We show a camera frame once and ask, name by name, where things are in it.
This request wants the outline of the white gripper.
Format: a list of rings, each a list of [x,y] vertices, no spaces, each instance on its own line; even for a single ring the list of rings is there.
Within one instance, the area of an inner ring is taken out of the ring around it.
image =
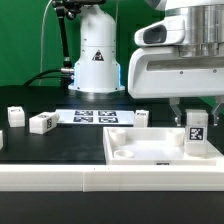
[[[170,98],[181,125],[179,97],[216,96],[214,125],[224,108],[224,51],[213,57],[181,58],[176,46],[139,48],[130,59],[128,92],[133,98]]]

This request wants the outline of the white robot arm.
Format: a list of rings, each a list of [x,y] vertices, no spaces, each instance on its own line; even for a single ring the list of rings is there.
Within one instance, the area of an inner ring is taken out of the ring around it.
[[[134,98],[167,98],[180,122],[182,97],[213,96],[212,121],[224,108],[224,0],[145,0],[165,18],[138,30],[128,68]],[[81,5],[81,54],[71,88],[87,95],[120,90],[115,23],[99,5]]]

